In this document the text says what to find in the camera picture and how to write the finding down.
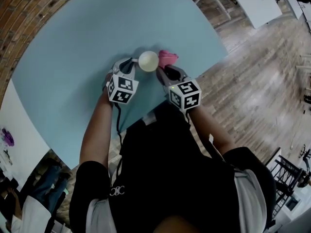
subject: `brick wall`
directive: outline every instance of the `brick wall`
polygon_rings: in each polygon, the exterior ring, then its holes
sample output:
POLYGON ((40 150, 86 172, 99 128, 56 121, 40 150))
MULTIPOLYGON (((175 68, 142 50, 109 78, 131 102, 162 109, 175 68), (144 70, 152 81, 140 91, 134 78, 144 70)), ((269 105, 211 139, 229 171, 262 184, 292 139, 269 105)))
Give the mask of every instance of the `brick wall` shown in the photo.
POLYGON ((69 0, 0 0, 0 104, 31 40, 69 0))

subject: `table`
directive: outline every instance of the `table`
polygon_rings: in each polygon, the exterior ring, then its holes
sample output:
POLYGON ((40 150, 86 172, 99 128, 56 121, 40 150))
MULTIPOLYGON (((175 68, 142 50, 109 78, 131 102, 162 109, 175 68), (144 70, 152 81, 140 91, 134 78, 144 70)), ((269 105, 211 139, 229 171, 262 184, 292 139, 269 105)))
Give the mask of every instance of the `table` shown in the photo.
MULTIPOLYGON (((220 9, 230 20, 231 16, 229 11, 221 4, 219 0, 215 0, 220 9)), ((275 0, 236 0, 244 13, 250 20, 255 29, 259 28, 263 24, 277 18, 282 15, 282 12, 275 0)))
POLYGON ((311 30, 311 4, 299 2, 302 12, 306 18, 306 22, 311 30))
MULTIPOLYGON (((70 168, 113 63, 145 50, 177 53, 196 78, 227 51, 192 0, 70 0, 40 30, 13 74, 19 98, 46 143, 70 168)), ((122 107, 121 129, 164 98, 156 74, 137 71, 138 91, 122 107)), ((114 110, 112 136, 117 111, 114 110)))
POLYGON ((299 19, 302 15, 302 10, 300 8, 300 5, 297 0, 285 0, 291 9, 293 15, 296 17, 296 19, 299 19))

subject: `purple object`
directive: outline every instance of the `purple object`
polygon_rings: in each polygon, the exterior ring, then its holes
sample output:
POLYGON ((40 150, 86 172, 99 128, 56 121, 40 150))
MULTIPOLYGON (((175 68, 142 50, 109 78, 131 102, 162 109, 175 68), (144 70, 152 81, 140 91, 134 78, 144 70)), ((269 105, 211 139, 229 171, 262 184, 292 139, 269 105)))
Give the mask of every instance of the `purple object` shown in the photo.
POLYGON ((14 146, 14 139, 9 131, 7 131, 5 128, 2 129, 2 132, 4 134, 4 141, 9 145, 10 147, 14 146))

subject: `jeans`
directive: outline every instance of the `jeans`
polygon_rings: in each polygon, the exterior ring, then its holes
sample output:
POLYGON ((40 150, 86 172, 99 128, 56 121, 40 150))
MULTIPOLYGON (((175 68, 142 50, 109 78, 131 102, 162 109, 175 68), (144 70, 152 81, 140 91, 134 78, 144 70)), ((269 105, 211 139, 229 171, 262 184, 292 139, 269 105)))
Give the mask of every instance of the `jeans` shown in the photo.
POLYGON ((44 207, 46 207, 51 214, 67 185, 67 179, 62 176, 59 177, 60 169, 60 166, 50 166, 35 184, 35 187, 30 194, 31 197, 38 200, 44 207), (56 178, 58 178, 58 180, 54 189, 51 189, 49 193, 47 193, 56 178))

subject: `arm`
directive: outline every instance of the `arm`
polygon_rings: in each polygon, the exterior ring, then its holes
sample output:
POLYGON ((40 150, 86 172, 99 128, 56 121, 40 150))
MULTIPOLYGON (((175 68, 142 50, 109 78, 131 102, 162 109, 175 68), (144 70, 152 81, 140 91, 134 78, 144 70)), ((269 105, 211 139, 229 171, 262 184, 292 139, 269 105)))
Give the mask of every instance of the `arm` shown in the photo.
POLYGON ((80 164, 86 161, 96 161, 108 168, 111 120, 112 104, 108 98, 107 87, 105 87, 83 137, 80 164))
POLYGON ((228 132, 220 126, 220 124, 202 105, 191 109, 189 115, 200 140, 206 149, 209 146, 209 134, 214 137, 213 145, 221 155, 236 148, 234 141, 228 132))
POLYGON ((12 193, 14 198, 15 198, 15 212, 14 215, 19 218, 20 220, 22 220, 22 212, 21 212, 21 208, 20 208, 20 204, 19 204, 19 199, 18 199, 18 195, 16 194, 16 192, 13 189, 9 189, 8 192, 12 193))

